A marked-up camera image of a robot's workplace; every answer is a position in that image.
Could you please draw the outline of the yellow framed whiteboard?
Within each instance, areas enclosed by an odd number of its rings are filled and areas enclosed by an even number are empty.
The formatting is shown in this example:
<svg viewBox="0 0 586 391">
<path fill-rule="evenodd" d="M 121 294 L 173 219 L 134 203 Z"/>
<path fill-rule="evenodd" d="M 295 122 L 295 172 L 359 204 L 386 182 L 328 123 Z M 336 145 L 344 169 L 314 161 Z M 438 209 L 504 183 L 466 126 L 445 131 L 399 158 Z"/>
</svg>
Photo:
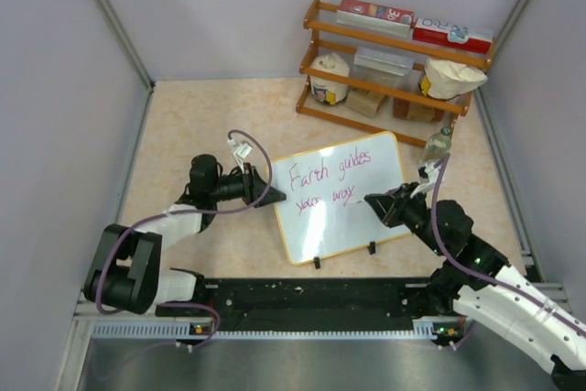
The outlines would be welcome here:
<svg viewBox="0 0 586 391">
<path fill-rule="evenodd" d="M 398 143 L 389 131 L 279 158 L 272 172 L 271 186 L 287 194 L 275 210 L 293 265 L 409 234 L 405 226 L 385 227 L 367 204 L 343 206 L 404 183 Z"/>
</svg>

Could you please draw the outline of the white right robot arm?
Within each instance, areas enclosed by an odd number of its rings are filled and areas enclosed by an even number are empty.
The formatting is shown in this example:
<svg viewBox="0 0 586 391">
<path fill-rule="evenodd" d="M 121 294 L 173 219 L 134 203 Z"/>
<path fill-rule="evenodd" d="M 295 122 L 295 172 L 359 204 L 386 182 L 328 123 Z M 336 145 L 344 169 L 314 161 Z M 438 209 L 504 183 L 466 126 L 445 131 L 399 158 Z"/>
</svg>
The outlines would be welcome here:
<svg viewBox="0 0 586 391">
<path fill-rule="evenodd" d="M 430 277 L 427 300 L 493 331 L 535 361 L 559 390 L 585 387 L 585 324 L 524 277 L 472 231 L 473 220 L 454 200 L 426 197 L 417 184 L 372 193 L 364 202 L 387 227 L 404 225 L 442 266 Z"/>
</svg>

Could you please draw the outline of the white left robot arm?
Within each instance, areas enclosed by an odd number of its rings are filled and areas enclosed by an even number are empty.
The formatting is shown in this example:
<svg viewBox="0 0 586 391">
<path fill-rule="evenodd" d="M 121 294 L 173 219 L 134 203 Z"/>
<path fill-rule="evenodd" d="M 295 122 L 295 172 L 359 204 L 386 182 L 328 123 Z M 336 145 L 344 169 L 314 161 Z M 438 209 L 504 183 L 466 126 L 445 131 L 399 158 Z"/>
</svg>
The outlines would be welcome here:
<svg viewBox="0 0 586 391">
<path fill-rule="evenodd" d="M 240 199 L 244 207 L 219 212 L 218 204 Z M 216 157 L 191 161 L 189 181 L 165 212 L 133 226 L 113 223 L 103 230 L 83 294 L 103 314 L 143 314 L 151 307 L 176 302 L 194 315 L 207 306 L 199 276 L 187 269 L 161 269 L 164 250 L 205 231 L 220 214 L 242 212 L 285 201 L 287 195 L 263 180 L 256 167 L 244 163 L 225 174 Z"/>
</svg>

